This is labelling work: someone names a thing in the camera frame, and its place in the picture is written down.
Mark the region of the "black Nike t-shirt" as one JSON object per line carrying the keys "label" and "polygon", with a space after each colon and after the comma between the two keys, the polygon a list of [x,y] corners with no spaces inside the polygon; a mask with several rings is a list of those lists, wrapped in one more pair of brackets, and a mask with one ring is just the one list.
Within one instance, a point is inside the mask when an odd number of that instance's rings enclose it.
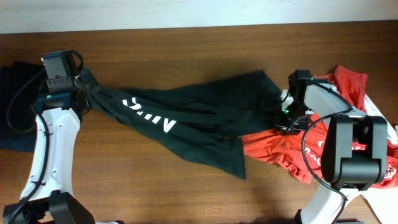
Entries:
{"label": "black Nike t-shirt", "polygon": [[280,88],[262,70],[173,90],[101,86],[93,108],[183,160],[245,179],[241,136],[275,127]]}

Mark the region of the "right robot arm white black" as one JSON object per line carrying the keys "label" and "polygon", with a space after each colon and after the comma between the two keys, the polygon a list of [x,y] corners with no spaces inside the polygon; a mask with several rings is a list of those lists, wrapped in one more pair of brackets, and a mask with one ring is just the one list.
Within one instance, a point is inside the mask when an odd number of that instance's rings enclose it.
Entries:
{"label": "right robot arm white black", "polygon": [[370,116],[343,98],[327,79],[308,70],[289,75],[292,102],[278,129],[303,137],[319,123],[328,126],[321,155],[322,176],[311,202],[297,211],[295,223],[337,223],[350,200],[383,181],[387,164],[387,121]]}

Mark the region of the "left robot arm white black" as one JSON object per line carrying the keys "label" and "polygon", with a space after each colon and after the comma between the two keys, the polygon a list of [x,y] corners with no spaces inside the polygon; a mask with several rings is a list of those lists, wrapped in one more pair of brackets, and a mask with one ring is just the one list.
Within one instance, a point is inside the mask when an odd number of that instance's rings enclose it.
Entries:
{"label": "left robot arm white black", "polygon": [[75,50],[60,50],[42,57],[47,91],[31,106],[36,141],[29,178],[17,203],[4,207],[4,223],[88,223],[94,216],[74,197],[73,150],[82,117],[90,104],[77,85],[83,57]]}

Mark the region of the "folded dark navy clothes stack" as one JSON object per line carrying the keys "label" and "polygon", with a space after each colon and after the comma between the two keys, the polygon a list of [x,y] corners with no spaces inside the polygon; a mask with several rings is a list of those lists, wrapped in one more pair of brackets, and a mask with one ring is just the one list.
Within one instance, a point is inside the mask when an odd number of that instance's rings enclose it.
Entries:
{"label": "folded dark navy clothes stack", "polygon": [[30,106],[46,77],[43,69],[19,61],[1,67],[1,149],[34,152],[36,124]]}

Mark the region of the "red t-shirt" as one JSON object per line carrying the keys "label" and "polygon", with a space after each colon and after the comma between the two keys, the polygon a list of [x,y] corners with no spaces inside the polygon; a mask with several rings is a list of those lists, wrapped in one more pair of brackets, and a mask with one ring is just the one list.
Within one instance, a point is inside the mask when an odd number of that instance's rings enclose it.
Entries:
{"label": "red t-shirt", "polygon": [[[368,76],[339,65],[333,73],[323,75],[337,87],[338,92],[357,109],[366,110],[366,84]],[[312,128],[305,138],[305,154],[317,176],[322,177],[321,155],[326,139],[327,126],[321,122]],[[309,184],[312,175],[308,171],[301,150],[303,134],[283,135],[270,129],[243,137],[244,155],[266,163],[275,163],[287,169],[299,181]],[[387,166],[384,180],[372,185],[376,189],[397,187],[397,145],[387,142]]]}

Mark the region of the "white t-shirt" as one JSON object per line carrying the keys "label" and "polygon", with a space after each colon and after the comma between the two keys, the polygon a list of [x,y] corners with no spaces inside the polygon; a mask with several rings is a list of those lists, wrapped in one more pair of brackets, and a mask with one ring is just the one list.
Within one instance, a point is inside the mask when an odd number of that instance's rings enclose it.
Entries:
{"label": "white t-shirt", "polygon": [[[286,97],[288,100],[287,102],[283,103],[283,109],[286,108],[293,100],[293,98],[289,95],[289,92],[286,93]],[[366,97],[365,101],[367,110],[367,112],[365,112],[366,114],[370,116],[383,117],[369,97]],[[387,140],[397,145],[397,133],[393,131],[392,126],[388,122]],[[303,136],[301,140],[301,150],[302,153],[305,152],[305,137]],[[397,188],[375,189],[371,186],[369,189],[361,192],[359,195],[362,195],[368,201],[373,212],[382,223],[397,223],[397,207],[395,206],[395,203],[397,202]]]}

